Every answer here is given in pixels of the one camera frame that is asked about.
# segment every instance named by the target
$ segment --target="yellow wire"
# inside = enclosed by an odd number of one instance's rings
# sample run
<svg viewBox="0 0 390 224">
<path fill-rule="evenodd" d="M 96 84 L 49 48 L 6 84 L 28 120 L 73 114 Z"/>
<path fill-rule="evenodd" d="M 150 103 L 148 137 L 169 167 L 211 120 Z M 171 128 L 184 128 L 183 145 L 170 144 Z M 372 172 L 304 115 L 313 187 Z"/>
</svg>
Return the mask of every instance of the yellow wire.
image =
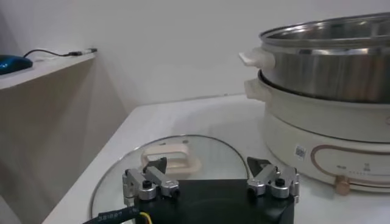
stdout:
<svg viewBox="0 0 390 224">
<path fill-rule="evenodd" d="M 145 219 L 147 219 L 148 224 L 153 224 L 153 223 L 152 223 L 151 216 L 150 216 L 148 213 L 146 213 L 146 212 L 140 212 L 140 215 L 142 215 L 143 217 L 145 217 Z"/>
</svg>

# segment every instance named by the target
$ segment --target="white pot handle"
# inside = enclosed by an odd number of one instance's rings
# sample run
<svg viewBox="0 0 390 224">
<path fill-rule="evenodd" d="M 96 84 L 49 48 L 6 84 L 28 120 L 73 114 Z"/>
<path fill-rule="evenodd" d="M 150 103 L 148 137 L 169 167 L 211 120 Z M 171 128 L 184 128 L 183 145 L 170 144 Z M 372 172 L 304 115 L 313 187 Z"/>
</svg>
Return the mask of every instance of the white pot handle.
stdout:
<svg viewBox="0 0 390 224">
<path fill-rule="evenodd" d="M 261 47 L 239 53 L 238 56 L 246 66 L 254 66 L 264 71 L 270 71 L 275 67 L 274 55 L 268 51 L 264 51 Z"/>
<path fill-rule="evenodd" d="M 270 89 L 260 83 L 258 79 L 245 81 L 244 87 L 248 99 L 257 99 L 266 103 L 272 99 Z"/>
</svg>

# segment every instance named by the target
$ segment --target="wall shelf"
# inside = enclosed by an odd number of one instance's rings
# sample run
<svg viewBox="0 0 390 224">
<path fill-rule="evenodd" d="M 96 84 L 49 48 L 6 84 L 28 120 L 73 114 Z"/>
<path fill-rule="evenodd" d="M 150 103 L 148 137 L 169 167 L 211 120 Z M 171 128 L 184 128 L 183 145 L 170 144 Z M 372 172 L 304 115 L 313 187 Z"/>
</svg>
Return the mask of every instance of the wall shelf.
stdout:
<svg viewBox="0 0 390 224">
<path fill-rule="evenodd" d="M 78 57 L 55 58 L 47 61 L 34 62 L 34 65 L 29 69 L 0 75 L 0 89 L 6 89 L 52 74 L 61 69 L 92 60 L 94 57 L 94 54 L 86 54 Z"/>
</svg>

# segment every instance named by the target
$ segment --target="label sticker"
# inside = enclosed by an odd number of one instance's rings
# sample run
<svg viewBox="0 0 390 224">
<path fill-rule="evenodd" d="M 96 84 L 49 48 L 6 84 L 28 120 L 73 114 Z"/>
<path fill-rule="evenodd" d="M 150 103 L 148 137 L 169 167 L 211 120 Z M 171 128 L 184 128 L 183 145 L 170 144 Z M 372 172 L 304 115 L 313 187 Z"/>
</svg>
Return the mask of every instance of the label sticker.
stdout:
<svg viewBox="0 0 390 224">
<path fill-rule="evenodd" d="M 306 156 L 306 149 L 300 145 L 297 145 L 295 148 L 295 155 L 298 157 L 298 159 L 304 160 Z"/>
</svg>

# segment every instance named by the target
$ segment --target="black cable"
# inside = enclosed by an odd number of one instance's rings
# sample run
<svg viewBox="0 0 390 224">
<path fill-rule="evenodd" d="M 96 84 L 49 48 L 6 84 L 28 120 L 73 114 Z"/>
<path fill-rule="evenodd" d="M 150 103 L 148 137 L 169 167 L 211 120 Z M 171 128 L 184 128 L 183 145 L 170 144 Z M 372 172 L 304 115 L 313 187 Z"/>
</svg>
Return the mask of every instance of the black cable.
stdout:
<svg viewBox="0 0 390 224">
<path fill-rule="evenodd" d="M 54 52 L 51 52 L 51 51 L 47 51 L 47 50 L 43 50 L 43 49 L 34 49 L 34 50 L 31 50 L 31 51 L 27 52 L 23 57 L 25 58 L 28 55 L 30 55 L 31 53 L 33 53 L 33 52 L 45 52 L 45 53 L 52 54 L 52 55 L 59 56 L 59 57 L 70 56 L 69 53 L 67 53 L 67 54 L 57 54 L 57 53 L 54 53 Z"/>
<path fill-rule="evenodd" d="M 83 224 L 120 224 L 139 216 L 140 210 L 131 206 L 124 209 L 99 213 L 97 217 L 86 221 Z"/>
<path fill-rule="evenodd" d="M 47 51 L 44 49 L 34 49 L 34 50 L 27 52 L 23 57 L 25 58 L 33 52 L 45 52 L 45 53 L 52 54 L 52 55 L 55 55 L 58 57 L 69 57 L 69 56 L 80 56 L 80 55 L 90 54 L 90 53 L 94 53 L 96 51 L 98 51 L 96 48 L 89 48 L 89 49 L 84 50 L 84 51 L 71 51 L 67 54 L 57 54 L 57 53 Z"/>
</svg>

